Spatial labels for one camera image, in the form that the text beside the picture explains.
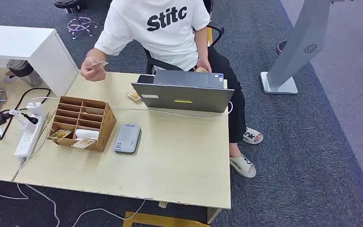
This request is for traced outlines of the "person's right hand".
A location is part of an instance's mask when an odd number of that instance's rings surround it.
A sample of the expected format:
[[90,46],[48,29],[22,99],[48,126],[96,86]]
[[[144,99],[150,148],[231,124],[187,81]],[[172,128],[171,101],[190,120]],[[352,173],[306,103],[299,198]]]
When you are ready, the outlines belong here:
[[80,69],[80,74],[88,81],[101,81],[106,77],[104,67],[100,64],[102,61],[94,57],[86,57]]

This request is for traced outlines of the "person's left hand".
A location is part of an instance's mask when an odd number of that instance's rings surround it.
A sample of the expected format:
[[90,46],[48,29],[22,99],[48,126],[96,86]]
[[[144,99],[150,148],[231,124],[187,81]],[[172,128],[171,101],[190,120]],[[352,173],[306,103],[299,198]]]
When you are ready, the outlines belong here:
[[194,68],[196,72],[212,72],[210,63],[207,58],[198,58],[197,65]]

